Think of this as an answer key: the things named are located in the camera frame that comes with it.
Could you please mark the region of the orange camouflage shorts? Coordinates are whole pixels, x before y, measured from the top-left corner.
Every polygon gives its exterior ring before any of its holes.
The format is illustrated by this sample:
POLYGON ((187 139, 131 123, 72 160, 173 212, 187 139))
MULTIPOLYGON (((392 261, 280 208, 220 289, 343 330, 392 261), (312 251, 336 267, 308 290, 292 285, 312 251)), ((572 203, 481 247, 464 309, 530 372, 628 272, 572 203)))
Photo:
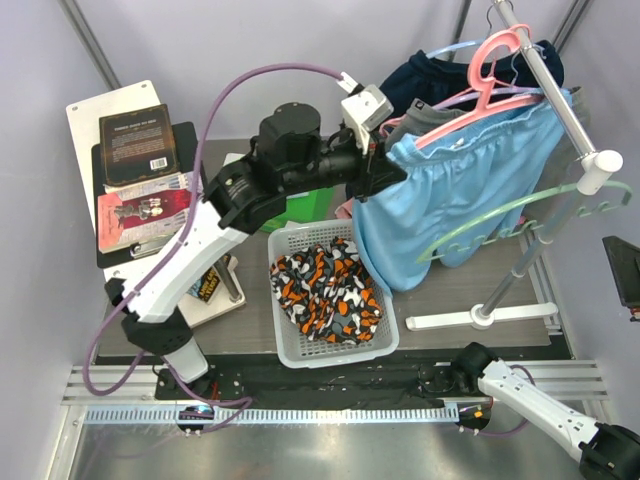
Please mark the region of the orange camouflage shorts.
POLYGON ((335 237, 277 258, 269 281, 288 321, 309 341, 371 341, 384 313, 353 241, 335 237))

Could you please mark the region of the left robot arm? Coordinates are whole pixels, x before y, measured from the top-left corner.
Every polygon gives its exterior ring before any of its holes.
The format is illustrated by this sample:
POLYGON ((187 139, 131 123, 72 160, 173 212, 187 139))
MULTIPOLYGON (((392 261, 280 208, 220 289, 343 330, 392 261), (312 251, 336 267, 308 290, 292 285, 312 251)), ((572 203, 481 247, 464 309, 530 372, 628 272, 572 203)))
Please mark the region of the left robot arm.
POLYGON ((205 271, 268 220, 282 214, 289 196, 346 183, 366 198, 403 179, 385 156, 380 125, 389 103, 341 103, 343 121, 328 140, 312 106, 287 103, 263 119, 250 151, 218 172, 195 204, 191 222, 165 244, 161 260, 147 273, 110 279, 109 300, 122 306, 127 340, 164 359, 190 398, 205 397, 213 375, 178 307, 205 271))

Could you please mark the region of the light blue shorts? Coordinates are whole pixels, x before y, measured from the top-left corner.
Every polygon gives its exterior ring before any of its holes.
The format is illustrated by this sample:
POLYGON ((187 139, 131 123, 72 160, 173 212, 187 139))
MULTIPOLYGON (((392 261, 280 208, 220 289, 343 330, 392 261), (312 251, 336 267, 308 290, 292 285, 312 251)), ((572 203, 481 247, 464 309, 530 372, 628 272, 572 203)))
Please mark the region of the light blue shorts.
POLYGON ((551 105, 476 121, 422 149, 404 134, 388 159, 407 174, 352 207, 360 259, 388 294, 416 288, 430 269, 419 256, 466 222, 558 185, 574 160, 551 105))

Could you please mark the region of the pink plastic hanger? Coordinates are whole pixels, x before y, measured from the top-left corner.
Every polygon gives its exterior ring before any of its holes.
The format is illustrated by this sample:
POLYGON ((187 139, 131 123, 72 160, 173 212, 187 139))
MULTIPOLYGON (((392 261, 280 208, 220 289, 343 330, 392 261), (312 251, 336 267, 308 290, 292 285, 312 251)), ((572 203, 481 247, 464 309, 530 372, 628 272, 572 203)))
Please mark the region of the pink plastic hanger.
POLYGON ((522 46, 522 41, 517 33, 519 29, 524 29, 527 34, 531 33, 531 29, 527 24, 520 23, 491 35, 480 45, 467 70, 467 81, 470 87, 479 93, 475 108, 416 139, 415 146, 417 149, 422 149, 430 143, 478 120, 505 111, 534 105, 542 100, 543 96, 541 94, 525 94, 492 102, 491 97, 497 79, 493 73, 488 76, 482 75, 482 64, 495 49, 504 46, 511 53, 514 53, 522 46))

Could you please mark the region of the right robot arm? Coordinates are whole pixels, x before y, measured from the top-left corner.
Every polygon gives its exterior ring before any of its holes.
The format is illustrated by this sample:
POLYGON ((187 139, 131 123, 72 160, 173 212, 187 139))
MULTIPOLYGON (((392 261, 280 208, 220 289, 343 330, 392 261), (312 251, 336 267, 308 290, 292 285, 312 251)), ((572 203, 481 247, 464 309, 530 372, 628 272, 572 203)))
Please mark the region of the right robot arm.
POLYGON ((585 479, 637 479, 639 435, 601 422, 554 399, 484 345, 472 342, 452 363, 451 380, 465 395, 496 399, 546 433, 578 463, 585 479))

